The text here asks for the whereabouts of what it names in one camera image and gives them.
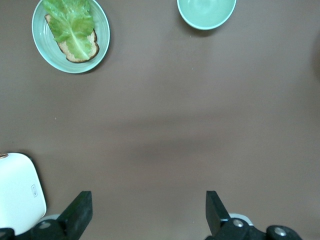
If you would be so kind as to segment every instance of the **white container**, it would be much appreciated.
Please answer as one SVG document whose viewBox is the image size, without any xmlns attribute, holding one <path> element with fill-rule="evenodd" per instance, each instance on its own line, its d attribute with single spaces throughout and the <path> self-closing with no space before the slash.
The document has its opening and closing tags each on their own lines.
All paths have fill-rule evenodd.
<svg viewBox="0 0 320 240">
<path fill-rule="evenodd" d="M 0 228 L 20 235 L 37 224 L 47 210 L 45 196 L 30 158 L 8 153 L 0 158 Z"/>
</svg>

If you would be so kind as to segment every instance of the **green lettuce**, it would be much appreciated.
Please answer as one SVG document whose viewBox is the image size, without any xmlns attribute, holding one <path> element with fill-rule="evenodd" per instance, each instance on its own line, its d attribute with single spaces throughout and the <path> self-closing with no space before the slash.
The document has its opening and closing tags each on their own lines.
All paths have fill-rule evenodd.
<svg viewBox="0 0 320 240">
<path fill-rule="evenodd" d="M 94 30 L 88 0 L 43 0 L 50 14 L 50 30 L 58 43 L 66 42 L 69 51 L 77 58 L 88 60 L 91 43 L 87 39 Z"/>
</svg>

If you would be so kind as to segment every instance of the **bowl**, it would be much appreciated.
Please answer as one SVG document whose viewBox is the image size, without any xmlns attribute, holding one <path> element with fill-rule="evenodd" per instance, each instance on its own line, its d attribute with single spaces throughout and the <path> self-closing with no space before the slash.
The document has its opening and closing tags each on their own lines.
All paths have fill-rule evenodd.
<svg viewBox="0 0 320 240">
<path fill-rule="evenodd" d="M 177 0 L 184 21 L 199 30 L 221 26 L 231 16 L 237 0 Z"/>
</svg>

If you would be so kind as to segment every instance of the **sandwich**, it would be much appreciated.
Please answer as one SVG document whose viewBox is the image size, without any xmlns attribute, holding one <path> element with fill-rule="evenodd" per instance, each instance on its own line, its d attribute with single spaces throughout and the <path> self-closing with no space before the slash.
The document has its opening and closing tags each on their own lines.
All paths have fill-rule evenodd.
<svg viewBox="0 0 320 240">
<path fill-rule="evenodd" d="M 84 63 L 99 52 L 88 0 L 43 0 L 44 18 L 58 47 L 72 63 Z"/>
</svg>

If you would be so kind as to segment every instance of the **light green plate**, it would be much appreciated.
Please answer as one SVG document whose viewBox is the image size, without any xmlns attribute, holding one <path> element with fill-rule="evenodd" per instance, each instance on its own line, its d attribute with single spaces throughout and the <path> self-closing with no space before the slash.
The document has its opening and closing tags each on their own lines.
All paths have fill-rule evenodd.
<svg viewBox="0 0 320 240">
<path fill-rule="evenodd" d="M 32 36 L 41 56 L 56 69 L 71 74 L 84 73 L 97 66 L 105 57 L 110 43 L 109 22 L 101 6 L 95 0 L 88 0 L 94 19 L 99 52 L 87 62 L 73 63 L 66 59 L 66 55 L 60 51 L 58 44 L 54 41 L 54 36 L 45 19 L 47 12 L 43 8 L 42 1 L 40 0 L 37 4 L 32 16 Z"/>
</svg>

